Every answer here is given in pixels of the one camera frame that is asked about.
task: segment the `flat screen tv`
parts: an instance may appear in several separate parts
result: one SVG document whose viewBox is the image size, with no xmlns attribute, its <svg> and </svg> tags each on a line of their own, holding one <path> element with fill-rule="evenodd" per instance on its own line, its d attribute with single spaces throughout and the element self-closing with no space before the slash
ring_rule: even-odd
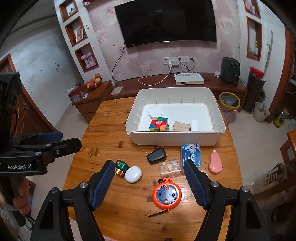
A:
<svg viewBox="0 0 296 241">
<path fill-rule="evenodd" d="M 217 41 L 211 0 L 135 0 L 115 11 L 127 48 L 178 40 Z"/>
</svg>

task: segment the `transparent plastic box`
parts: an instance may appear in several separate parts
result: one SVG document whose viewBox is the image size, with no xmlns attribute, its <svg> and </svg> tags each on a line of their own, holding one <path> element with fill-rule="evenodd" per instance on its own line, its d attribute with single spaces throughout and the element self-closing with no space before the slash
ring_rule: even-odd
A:
<svg viewBox="0 0 296 241">
<path fill-rule="evenodd" d="M 159 162 L 159 173 L 161 178 L 180 176 L 181 163 L 178 159 Z"/>
</svg>

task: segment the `picture frame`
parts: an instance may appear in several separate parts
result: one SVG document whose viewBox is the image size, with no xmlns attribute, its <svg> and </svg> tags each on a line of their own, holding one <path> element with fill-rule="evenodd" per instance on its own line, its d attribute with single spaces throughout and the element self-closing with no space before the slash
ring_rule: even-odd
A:
<svg viewBox="0 0 296 241">
<path fill-rule="evenodd" d="M 80 40 L 83 39 L 83 28 L 82 27 L 79 27 L 77 30 L 76 30 L 76 42 L 79 42 Z"/>
</svg>

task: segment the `floral wallpaper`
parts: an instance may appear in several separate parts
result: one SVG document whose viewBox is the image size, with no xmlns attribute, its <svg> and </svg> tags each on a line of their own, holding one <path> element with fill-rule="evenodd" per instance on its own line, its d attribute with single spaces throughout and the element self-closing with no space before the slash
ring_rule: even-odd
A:
<svg viewBox="0 0 296 241">
<path fill-rule="evenodd" d="M 117 21 L 114 6 L 130 0 L 99 0 L 88 6 L 96 38 L 110 72 L 123 50 L 124 39 Z M 168 73 L 163 57 L 189 56 L 194 58 L 196 72 L 214 73 L 220 70 L 223 57 L 239 59 L 240 22 L 237 0 L 212 0 L 217 31 L 217 43 L 202 41 L 177 41 L 153 43 L 124 49 L 113 76 L 125 80 L 153 74 Z M 179 64 L 172 72 L 187 70 Z"/>
</svg>

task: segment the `human hand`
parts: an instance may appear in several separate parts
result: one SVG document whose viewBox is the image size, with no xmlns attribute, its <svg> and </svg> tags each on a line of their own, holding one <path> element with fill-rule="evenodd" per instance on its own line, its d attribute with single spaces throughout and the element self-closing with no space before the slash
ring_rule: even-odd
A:
<svg viewBox="0 0 296 241">
<path fill-rule="evenodd" d="M 26 177 L 22 183 L 17 186 L 18 195 L 13 198 L 14 206 L 18 207 L 21 214 L 27 214 L 30 211 L 30 203 L 29 203 L 29 188 L 30 184 Z M 0 203 L 4 205 L 5 198 L 0 191 Z"/>
</svg>

